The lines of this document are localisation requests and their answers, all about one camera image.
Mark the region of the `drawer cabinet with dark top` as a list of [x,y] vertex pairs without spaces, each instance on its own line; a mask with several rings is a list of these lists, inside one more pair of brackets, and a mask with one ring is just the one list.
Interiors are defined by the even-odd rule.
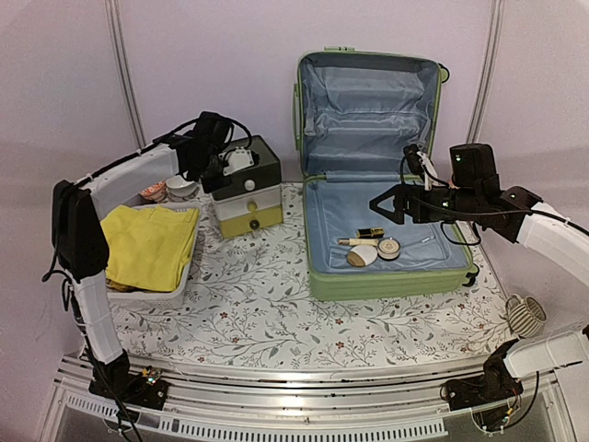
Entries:
[[238,139],[222,153],[235,147],[249,148],[254,153],[255,164],[230,175],[230,186],[209,193],[224,238],[245,235],[283,222],[280,159],[259,135]]

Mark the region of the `green hard-shell suitcase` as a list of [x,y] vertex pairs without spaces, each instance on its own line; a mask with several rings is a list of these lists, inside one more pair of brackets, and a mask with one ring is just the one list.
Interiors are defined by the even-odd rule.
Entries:
[[[446,67],[398,54],[311,52],[297,67],[294,137],[303,201],[311,295],[324,301],[407,297],[472,286],[479,270],[459,227],[396,225],[369,209],[391,187],[419,178],[403,161],[417,145],[430,155]],[[400,244],[394,261],[353,267],[357,230],[382,227]]]

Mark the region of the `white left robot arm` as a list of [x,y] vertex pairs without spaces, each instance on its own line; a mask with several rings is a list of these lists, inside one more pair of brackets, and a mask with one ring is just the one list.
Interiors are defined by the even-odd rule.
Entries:
[[110,251],[100,222],[149,185],[174,175],[200,182],[205,192],[227,186],[225,151],[235,129],[243,126],[204,111],[150,145],[80,180],[61,180],[53,187],[52,264],[41,279],[47,281],[55,274],[64,277],[64,306],[73,311],[93,368],[89,391],[114,400],[121,412],[129,405],[162,410],[169,384],[155,367],[138,374],[130,371],[107,296]]

